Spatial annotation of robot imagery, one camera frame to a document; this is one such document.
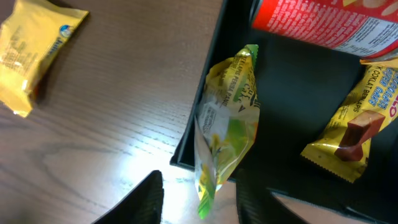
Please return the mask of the green orange snack packet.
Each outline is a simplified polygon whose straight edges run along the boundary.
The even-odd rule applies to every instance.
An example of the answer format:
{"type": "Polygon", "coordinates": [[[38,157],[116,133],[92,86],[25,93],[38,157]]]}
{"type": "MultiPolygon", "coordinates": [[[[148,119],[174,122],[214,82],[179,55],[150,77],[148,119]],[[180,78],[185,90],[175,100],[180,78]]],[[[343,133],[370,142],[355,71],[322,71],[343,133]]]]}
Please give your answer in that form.
{"type": "Polygon", "coordinates": [[[256,139],[261,107],[254,76],[258,48],[245,45],[206,75],[194,115],[195,187],[202,219],[256,139]]]}

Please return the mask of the dark green gift box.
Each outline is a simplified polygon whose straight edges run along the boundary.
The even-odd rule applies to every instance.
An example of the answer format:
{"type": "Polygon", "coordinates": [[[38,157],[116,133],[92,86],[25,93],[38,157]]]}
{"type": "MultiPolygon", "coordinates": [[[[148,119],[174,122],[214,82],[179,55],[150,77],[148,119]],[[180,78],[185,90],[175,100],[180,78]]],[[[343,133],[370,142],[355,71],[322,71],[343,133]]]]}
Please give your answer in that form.
{"type": "Polygon", "coordinates": [[[362,58],[252,27],[259,1],[224,1],[187,128],[171,163],[195,172],[194,115],[210,68],[258,45],[254,76],[261,104],[253,146],[230,175],[244,169],[279,200],[320,207],[368,223],[397,222],[397,118],[371,138],[368,166],[353,183],[302,157],[360,82],[369,65],[397,69],[397,48],[362,58]]]}

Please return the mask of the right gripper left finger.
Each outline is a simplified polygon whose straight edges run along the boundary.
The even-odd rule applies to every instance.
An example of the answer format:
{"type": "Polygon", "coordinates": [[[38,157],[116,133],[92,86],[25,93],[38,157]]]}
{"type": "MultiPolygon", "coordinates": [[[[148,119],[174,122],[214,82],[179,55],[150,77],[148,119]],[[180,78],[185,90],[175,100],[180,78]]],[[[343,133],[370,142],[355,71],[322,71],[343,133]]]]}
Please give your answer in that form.
{"type": "Polygon", "coordinates": [[[164,188],[162,173],[153,170],[138,186],[94,224],[160,224],[164,188]]]}

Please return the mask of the red Pringles can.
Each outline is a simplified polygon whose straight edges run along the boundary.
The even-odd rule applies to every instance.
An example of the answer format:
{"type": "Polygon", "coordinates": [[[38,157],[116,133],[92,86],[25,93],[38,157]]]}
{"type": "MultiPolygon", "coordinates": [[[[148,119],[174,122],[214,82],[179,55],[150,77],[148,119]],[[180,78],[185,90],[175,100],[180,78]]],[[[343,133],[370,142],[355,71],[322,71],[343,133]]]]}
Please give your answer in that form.
{"type": "Polygon", "coordinates": [[[362,58],[397,48],[397,0],[262,0],[252,27],[362,58]]]}

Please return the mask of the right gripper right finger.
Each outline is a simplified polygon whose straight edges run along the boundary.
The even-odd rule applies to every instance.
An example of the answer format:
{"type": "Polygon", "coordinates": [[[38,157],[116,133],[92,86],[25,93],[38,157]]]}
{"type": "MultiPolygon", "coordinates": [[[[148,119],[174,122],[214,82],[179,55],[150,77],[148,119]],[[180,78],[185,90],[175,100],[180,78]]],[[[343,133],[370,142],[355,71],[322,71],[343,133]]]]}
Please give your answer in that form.
{"type": "Polygon", "coordinates": [[[264,180],[244,169],[236,173],[236,207],[239,224],[307,223],[277,200],[264,180]]]}

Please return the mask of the yellow brown chocolate snack packet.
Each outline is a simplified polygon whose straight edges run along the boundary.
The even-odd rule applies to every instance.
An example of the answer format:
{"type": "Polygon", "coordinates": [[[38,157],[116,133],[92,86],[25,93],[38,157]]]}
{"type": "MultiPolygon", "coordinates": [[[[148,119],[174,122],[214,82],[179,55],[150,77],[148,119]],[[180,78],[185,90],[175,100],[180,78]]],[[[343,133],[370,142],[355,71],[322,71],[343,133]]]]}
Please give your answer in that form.
{"type": "Polygon", "coordinates": [[[321,133],[300,155],[353,183],[368,166],[371,138],[397,118],[397,69],[369,65],[321,133]]]}

